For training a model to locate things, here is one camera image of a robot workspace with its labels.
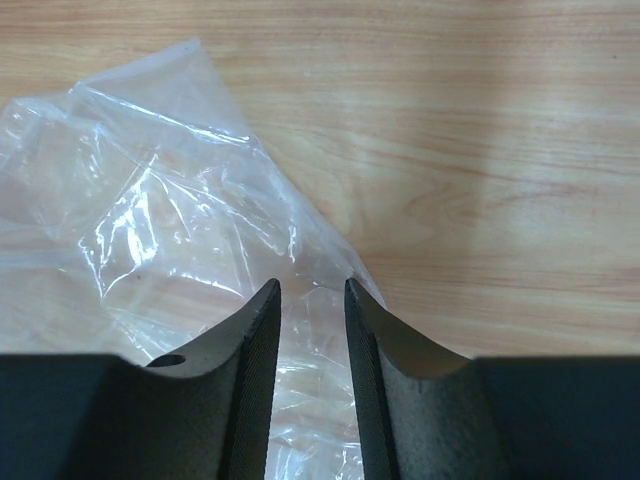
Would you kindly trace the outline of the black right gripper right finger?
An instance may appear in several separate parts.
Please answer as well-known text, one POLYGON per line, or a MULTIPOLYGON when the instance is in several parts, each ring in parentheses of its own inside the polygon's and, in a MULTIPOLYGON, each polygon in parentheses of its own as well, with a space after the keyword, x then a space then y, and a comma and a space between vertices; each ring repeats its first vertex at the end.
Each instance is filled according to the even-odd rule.
POLYGON ((635 479, 635 356, 459 355, 345 285, 368 479, 635 479))

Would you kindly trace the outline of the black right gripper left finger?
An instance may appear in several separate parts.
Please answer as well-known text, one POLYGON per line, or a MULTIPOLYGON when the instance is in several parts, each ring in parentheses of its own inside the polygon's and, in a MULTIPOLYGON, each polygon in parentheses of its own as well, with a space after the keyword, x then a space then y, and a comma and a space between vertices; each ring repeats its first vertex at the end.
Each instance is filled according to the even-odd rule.
POLYGON ((281 286, 145 366, 108 354, 3 355, 5 479, 260 479, 281 286))

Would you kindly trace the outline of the blue zip top bag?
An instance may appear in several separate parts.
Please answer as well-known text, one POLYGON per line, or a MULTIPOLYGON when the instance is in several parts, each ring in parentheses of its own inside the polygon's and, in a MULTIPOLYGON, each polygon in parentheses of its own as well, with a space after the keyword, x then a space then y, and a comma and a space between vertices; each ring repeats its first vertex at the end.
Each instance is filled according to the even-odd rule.
POLYGON ((270 479, 363 475, 344 318, 352 277, 373 286, 198 40, 1 111, 2 351, 147 364, 275 278, 270 479))

